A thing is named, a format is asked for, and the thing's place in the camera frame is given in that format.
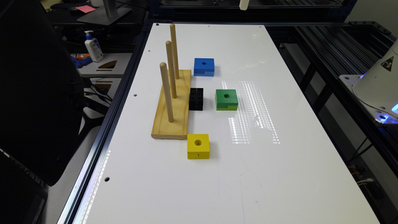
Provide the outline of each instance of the table surface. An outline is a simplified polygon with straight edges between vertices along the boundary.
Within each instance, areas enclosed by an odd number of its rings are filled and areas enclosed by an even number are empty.
[[[150,136],[170,40],[154,24],[75,223],[378,223],[264,26],[176,28],[181,70],[215,60],[214,77],[192,77],[204,105],[188,119],[189,134],[209,134],[210,159]],[[238,110],[216,111],[216,89],[236,89]]]

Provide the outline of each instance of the blue light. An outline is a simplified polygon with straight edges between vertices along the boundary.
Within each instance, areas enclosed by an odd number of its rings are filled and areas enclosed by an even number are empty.
[[[397,113],[396,111],[398,110],[398,104],[396,104],[391,110],[392,112]]]
[[[381,121],[381,122],[385,122],[385,121],[387,121],[388,117],[389,117],[389,116],[385,116],[384,119],[383,119],[383,118],[380,118],[380,121]]]

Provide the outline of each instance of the white bottle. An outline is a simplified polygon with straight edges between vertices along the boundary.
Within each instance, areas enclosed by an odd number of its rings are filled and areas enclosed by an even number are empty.
[[[92,30],[85,31],[87,38],[87,40],[85,41],[85,45],[88,50],[88,53],[90,54],[91,59],[93,59],[93,62],[100,62],[102,58],[104,58],[104,55],[102,54],[102,50],[98,43],[98,40],[96,38],[93,38],[90,35],[90,32],[93,31]]]

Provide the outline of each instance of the wooden shape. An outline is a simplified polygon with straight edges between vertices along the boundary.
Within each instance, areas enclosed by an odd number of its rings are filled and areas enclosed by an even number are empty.
[[[165,105],[166,105],[166,113],[169,122],[173,122],[173,107],[172,107],[172,99],[170,97],[170,87],[169,87],[169,76],[167,75],[167,66],[166,63],[160,63],[160,73],[162,74],[162,93],[164,95]]]
[[[173,61],[174,61],[174,75],[175,79],[180,78],[178,68],[178,53],[177,53],[177,35],[175,34],[175,24],[170,24],[170,33],[172,35],[172,46],[173,46]]]
[[[209,159],[210,143],[208,134],[189,134],[187,140],[188,159]]]
[[[160,91],[154,125],[151,136],[154,139],[184,140],[187,138],[189,92],[191,88],[191,70],[180,70],[180,78],[175,81],[178,97],[172,98],[174,122],[167,121],[167,112],[163,89]]]
[[[170,89],[172,91],[172,98],[176,98],[177,93],[175,89],[175,79],[174,79],[173,50],[172,50],[172,43],[169,40],[166,41],[166,52],[167,52],[167,63],[169,64]]]

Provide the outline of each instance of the wooden peg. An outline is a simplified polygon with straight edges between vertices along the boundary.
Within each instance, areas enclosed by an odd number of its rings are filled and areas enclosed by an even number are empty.
[[[170,87],[169,87],[169,76],[167,75],[167,66],[166,63],[160,63],[160,73],[162,74],[162,82],[163,82],[163,91],[164,98],[166,102],[167,109],[167,117],[169,118],[169,122],[174,121],[173,117],[173,107],[172,107],[172,99],[170,97]]]
[[[167,62],[169,64],[170,88],[172,91],[172,98],[176,98],[177,91],[175,89],[175,79],[174,79],[173,50],[172,50],[172,43],[169,40],[166,41],[166,51],[167,51]]]
[[[179,79],[180,70],[178,68],[177,37],[175,35],[175,24],[170,24],[170,32],[172,35],[172,45],[173,45],[174,74],[175,78]]]

